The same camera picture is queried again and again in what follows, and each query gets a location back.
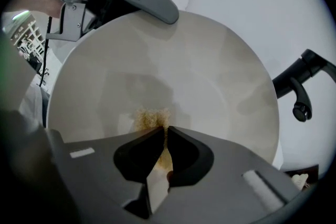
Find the black faucet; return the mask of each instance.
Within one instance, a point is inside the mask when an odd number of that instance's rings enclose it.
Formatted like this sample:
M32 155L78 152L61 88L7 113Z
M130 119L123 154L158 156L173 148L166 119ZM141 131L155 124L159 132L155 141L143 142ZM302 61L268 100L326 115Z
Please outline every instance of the black faucet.
M293 114L298 121L305 122L312 117L310 99L302 84L320 70L326 72L336 83L336 66L312 50L307 49L301 55L301 58L273 79L278 99L292 90L295 92L297 99Z

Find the black cable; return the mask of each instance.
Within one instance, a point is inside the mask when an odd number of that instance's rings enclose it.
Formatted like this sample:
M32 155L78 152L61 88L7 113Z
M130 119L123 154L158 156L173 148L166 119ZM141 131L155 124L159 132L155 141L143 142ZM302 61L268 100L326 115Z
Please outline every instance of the black cable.
M52 17L49 16L48 25L47 25L47 34L50 33L51 21L52 21ZM49 43L49 39L47 39L47 37L46 37L46 42L45 42L45 45L44 45L44 55L43 55L43 70L42 70L41 81L40 81L39 87L41 87L41 85L42 85L44 72L46 71L48 43Z

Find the white wall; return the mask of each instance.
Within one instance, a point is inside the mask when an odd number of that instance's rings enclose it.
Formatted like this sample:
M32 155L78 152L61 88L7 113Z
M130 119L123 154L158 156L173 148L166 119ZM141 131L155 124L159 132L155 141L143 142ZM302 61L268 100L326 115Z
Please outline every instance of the white wall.
M190 0L187 10L230 27L272 78L307 48L336 63L335 25L323 0ZM324 173L336 146L336 85L320 73L304 87L313 106L310 121L300 123L292 115L294 93L278 101L283 168L319 164Z

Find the white bowl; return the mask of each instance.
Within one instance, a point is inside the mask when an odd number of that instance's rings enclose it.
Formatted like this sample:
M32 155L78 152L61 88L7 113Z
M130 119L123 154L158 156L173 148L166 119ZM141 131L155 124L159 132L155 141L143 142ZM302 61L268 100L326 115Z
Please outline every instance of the white bowl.
M168 108L171 125L246 146L272 163L279 115L273 83L224 25L180 12L174 25L129 14L83 38L58 74L47 125L65 142L132 132L140 107Z

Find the white label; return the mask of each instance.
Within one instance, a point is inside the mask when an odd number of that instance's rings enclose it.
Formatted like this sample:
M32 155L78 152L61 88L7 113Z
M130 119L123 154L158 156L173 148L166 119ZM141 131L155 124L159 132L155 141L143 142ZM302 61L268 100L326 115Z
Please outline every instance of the white label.
M71 158L78 158L78 157L83 157L85 155L92 154L94 152L95 150L92 147L89 147L89 148L86 148L85 150L70 152L70 156Z

